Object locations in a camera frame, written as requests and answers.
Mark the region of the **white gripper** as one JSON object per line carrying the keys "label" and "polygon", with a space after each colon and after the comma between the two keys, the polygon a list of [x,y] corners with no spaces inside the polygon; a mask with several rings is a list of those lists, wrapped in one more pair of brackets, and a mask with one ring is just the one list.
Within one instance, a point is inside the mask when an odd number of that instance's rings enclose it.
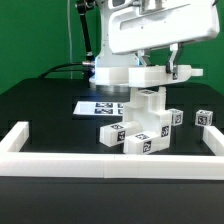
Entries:
{"label": "white gripper", "polygon": [[150,65],[143,49],[165,48],[170,44],[166,73],[178,78],[182,43],[215,38],[219,31],[214,0],[169,0],[165,8],[140,14],[137,6],[112,13],[109,19],[109,47],[114,54],[137,52],[140,63]]}

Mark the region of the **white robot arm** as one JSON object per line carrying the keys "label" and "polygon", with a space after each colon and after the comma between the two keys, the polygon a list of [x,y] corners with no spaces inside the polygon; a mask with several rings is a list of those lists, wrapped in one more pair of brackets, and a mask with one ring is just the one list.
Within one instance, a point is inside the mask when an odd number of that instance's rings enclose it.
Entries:
{"label": "white robot arm", "polygon": [[215,38],[215,0],[96,0],[101,15],[97,85],[153,87],[201,76],[178,63],[185,44]]}

